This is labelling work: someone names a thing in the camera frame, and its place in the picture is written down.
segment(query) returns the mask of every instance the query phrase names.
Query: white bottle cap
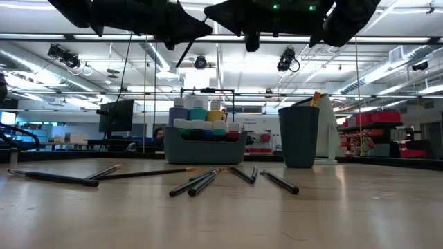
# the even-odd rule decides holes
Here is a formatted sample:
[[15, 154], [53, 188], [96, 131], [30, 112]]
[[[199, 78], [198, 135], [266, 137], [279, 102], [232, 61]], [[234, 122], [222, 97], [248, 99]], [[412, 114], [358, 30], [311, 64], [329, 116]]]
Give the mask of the white bottle cap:
[[186, 120], [186, 127], [185, 129], [192, 129], [192, 121]]
[[184, 107], [185, 106], [185, 99], [180, 98], [180, 97], [175, 98], [174, 99], [174, 106], [175, 107]]
[[212, 131], [213, 130], [213, 123], [211, 121], [205, 121], [204, 130], [205, 131]]
[[226, 130], [226, 124], [221, 120], [214, 121], [214, 130]]
[[240, 131], [240, 124], [239, 123], [230, 123], [229, 124], [229, 131], [239, 132]]
[[185, 129], [186, 127], [186, 120], [183, 118], [176, 118], [174, 119], [174, 127], [179, 129]]
[[203, 120], [193, 120], [192, 128], [193, 129], [203, 129], [205, 126], [205, 122]]
[[210, 109], [211, 110], [217, 110], [220, 111], [220, 108], [222, 107], [222, 104], [220, 103], [220, 101], [212, 101], [210, 103]]
[[203, 100], [194, 100], [194, 102], [192, 103], [192, 107], [203, 108]]

